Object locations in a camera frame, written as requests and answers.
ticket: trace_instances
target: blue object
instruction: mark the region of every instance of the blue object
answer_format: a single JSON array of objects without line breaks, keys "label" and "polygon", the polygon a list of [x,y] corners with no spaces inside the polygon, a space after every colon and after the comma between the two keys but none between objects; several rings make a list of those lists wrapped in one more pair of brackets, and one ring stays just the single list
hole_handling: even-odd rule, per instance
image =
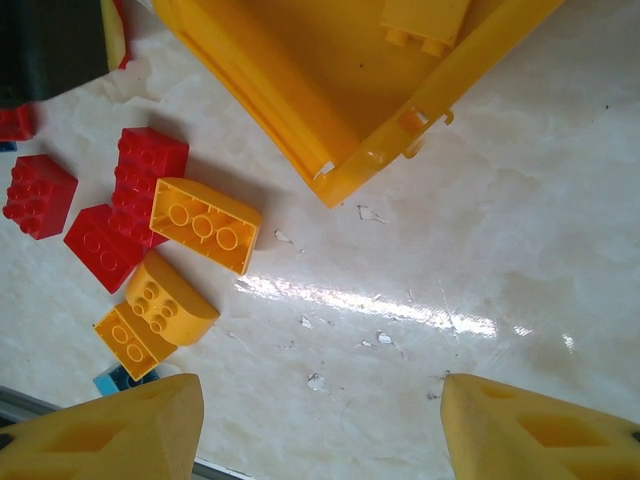
[{"label": "blue object", "polygon": [[158,374],[155,370],[151,370],[137,382],[131,378],[131,375],[122,365],[107,370],[93,379],[93,383],[103,397],[113,395],[114,393],[129,390],[130,388],[144,385],[145,383],[158,380]]},{"label": "blue object", "polygon": [[17,150],[16,142],[0,142],[0,152],[15,152]]}]

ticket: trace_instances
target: yellow building block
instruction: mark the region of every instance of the yellow building block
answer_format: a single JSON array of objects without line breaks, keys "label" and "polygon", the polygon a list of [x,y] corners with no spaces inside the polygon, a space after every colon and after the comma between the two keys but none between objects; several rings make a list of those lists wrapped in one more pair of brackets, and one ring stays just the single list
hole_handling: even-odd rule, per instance
[{"label": "yellow building block", "polygon": [[138,381],[177,350],[123,302],[94,327],[129,375]]},{"label": "yellow building block", "polygon": [[203,418],[196,375],[157,380],[0,428],[0,479],[188,479]]},{"label": "yellow building block", "polygon": [[125,296],[133,313],[173,345],[196,343],[220,316],[155,250],[144,257]]},{"label": "yellow building block", "polygon": [[161,178],[151,230],[240,275],[249,267],[262,217],[253,208],[184,178]]},{"label": "yellow building block", "polygon": [[640,425],[473,375],[449,375],[457,480],[640,480]]},{"label": "yellow building block", "polygon": [[387,41],[404,47],[410,37],[423,39],[422,50],[442,57],[458,42],[471,0],[386,0],[380,23]]}]

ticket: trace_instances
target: floor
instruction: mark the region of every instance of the floor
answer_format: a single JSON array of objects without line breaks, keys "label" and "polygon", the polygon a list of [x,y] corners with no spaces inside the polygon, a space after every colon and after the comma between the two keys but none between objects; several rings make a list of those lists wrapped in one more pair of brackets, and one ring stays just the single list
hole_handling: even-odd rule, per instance
[{"label": "floor", "polygon": [[[149,124],[191,144],[189,177],[265,215],[241,278],[159,248],[222,312],[169,359],[202,380],[200,457],[259,479],[452,479],[448,372],[640,422],[640,3],[567,0],[416,158],[334,210],[149,11],[131,13],[137,60],[43,103],[18,153],[75,174],[75,218],[109,200],[121,129]],[[0,154],[5,182],[15,156]],[[60,236],[3,220],[0,251],[0,383],[95,398],[113,359],[92,324],[122,291]]]}]

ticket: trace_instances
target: white marble surface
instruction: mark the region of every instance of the white marble surface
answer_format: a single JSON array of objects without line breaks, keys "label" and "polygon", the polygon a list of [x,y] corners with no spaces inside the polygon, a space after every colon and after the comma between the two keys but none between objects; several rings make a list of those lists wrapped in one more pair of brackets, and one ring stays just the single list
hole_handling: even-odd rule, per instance
[{"label": "white marble surface", "polygon": [[[155,17],[131,12],[137,60],[42,104],[20,153],[77,176],[75,218],[109,199],[120,130],[150,124],[191,144],[190,177],[265,215],[241,279],[160,247],[222,312],[170,359],[202,380],[201,457],[264,479],[450,479],[447,371],[640,422],[639,2],[568,0],[453,125],[332,211]],[[0,155],[5,183],[14,159]],[[0,383],[94,398],[113,360],[92,324],[122,291],[61,236],[3,220],[0,249]]]}]

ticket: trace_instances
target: marble floor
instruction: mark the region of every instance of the marble floor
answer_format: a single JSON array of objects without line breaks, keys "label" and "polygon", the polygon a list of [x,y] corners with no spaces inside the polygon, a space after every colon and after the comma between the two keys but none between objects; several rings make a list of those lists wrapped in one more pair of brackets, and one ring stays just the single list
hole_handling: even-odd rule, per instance
[{"label": "marble floor", "polygon": [[[419,155],[334,210],[151,12],[130,13],[136,60],[41,104],[19,153],[73,172],[75,218],[109,200],[121,129],[151,125],[190,143],[189,177],[264,214],[241,278],[159,248],[222,313],[169,359],[202,381],[200,457],[259,479],[452,479],[448,372],[640,422],[639,2],[567,0]],[[92,325],[122,291],[61,236],[3,220],[0,251],[0,383],[95,398],[113,359]]]}]

